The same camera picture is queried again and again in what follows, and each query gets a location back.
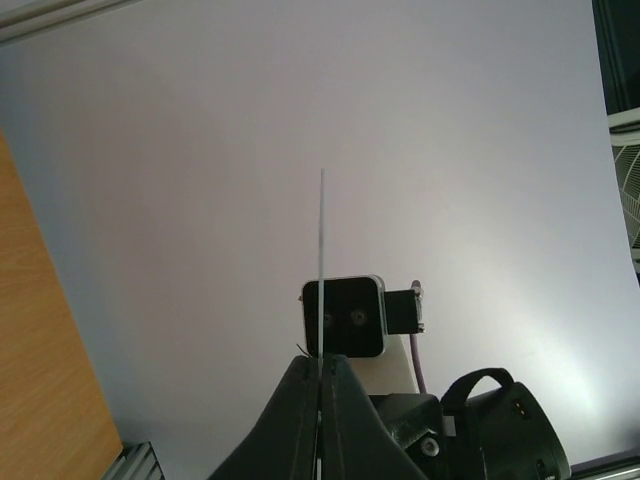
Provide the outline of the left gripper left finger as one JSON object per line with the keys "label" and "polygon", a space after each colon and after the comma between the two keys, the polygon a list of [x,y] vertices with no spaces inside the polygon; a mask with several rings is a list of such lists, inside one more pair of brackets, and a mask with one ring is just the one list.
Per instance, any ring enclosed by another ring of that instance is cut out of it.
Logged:
{"label": "left gripper left finger", "polygon": [[250,433],[210,477],[218,480],[313,479],[318,405],[318,360],[297,356]]}

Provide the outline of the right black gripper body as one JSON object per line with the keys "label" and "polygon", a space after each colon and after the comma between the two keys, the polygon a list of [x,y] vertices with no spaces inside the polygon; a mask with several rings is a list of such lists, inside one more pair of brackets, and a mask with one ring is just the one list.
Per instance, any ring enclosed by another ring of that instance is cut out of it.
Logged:
{"label": "right black gripper body", "polygon": [[531,391],[485,368],[432,394],[370,397],[391,437],[428,479],[568,479],[570,465]]}

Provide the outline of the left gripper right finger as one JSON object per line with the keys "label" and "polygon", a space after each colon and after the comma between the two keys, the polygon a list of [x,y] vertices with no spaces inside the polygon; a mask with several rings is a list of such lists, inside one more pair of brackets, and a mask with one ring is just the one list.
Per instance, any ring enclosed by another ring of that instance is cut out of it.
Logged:
{"label": "left gripper right finger", "polygon": [[324,479],[424,477],[386,430],[344,356],[324,358],[321,410]]}

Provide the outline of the teal VIP card front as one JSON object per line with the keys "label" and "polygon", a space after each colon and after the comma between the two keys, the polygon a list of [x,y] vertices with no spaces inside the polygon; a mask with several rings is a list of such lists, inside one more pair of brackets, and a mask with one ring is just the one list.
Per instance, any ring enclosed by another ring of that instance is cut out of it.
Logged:
{"label": "teal VIP card front", "polygon": [[319,374],[319,400],[317,413],[316,428],[316,479],[322,479],[322,373],[324,360],[324,257],[325,257],[325,169],[320,171],[320,194],[319,194],[319,222],[318,222],[318,307],[317,307],[317,323],[318,323],[318,374]]}

